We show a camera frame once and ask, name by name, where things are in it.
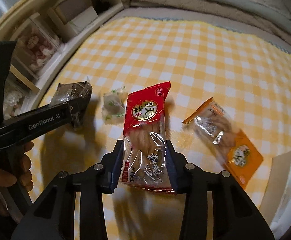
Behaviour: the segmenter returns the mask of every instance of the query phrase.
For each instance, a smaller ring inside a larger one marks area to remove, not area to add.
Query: white shelf
[[[49,62],[47,62],[44,66],[45,72],[39,77],[39,80],[35,82],[35,85],[40,89],[40,91],[24,100],[20,114],[38,107],[44,94],[47,92],[59,71],[63,68],[64,64],[70,59],[79,46],[100,26],[102,26],[103,23],[108,21],[111,17],[123,9],[124,7],[121,3],[108,9],[96,18],[90,25],[88,25],[81,33],[79,33],[78,36],[66,43],[63,49],[61,48],[60,51],[53,55]]]

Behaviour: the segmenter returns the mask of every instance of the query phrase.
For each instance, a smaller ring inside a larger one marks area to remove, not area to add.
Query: circular logo
[[[235,165],[243,167],[247,164],[247,157],[250,154],[250,149],[246,145],[239,146],[233,153],[232,161]]]
[[[132,108],[132,115],[135,119],[145,121],[151,119],[158,110],[154,101],[143,101],[141,105],[135,105]]]

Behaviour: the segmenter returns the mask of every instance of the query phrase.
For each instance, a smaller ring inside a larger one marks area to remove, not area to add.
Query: small candy package
[[[170,82],[128,95],[120,181],[150,190],[171,190],[166,168],[164,100]]]
[[[193,127],[218,161],[245,188],[263,157],[221,106],[209,98],[182,123]]]
[[[125,87],[112,90],[103,95],[102,118],[106,123],[120,123],[124,121],[124,100],[127,98]]]

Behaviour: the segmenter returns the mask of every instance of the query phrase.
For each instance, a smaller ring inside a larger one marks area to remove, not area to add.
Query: mattress
[[[256,35],[202,21],[117,18],[81,45],[41,105],[50,102],[59,82],[87,77],[93,96],[83,127],[73,131],[63,126],[34,140],[29,152],[33,200],[59,171],[87,169],[123,138],[123,124],[103,123],[100,100],[103,93],[123,85],[133,92],[171,81],[166,99],[167,137],[189,162],[219,173],[223,168],[212,153],[181,124],[213,96],[264,157],[246,188],[256,206],[267,186],[272,157],[291,150],[291,52]],[[156,194],[119,184],[113,195],[103,195],[108,238],[178,239],[184,201],[184,195]]]

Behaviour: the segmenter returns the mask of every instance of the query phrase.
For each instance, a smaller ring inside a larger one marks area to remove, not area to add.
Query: checkered tablecloth
[[[34,140],[29,153],[33,200],[59,171],[83,171],[113,150],[123,124],[104,124],[99,100],[123,85],[133,92],[171,81],[167,137],[189,162],[218,173],[222,167],[207,147],[181,124],[214,97],[264,157],[246,188],[257,206],[271,158],[291,150],[291,55],[256,36],[203,22],[121,18],[82,44],[41,105],[50,102],[59,82],[84,81],[87,76],[93,96],[84,126],[77,131],[63,126]],[[103,196],[109,239],[178,239],[184,199],[119,185],[113,195]]]

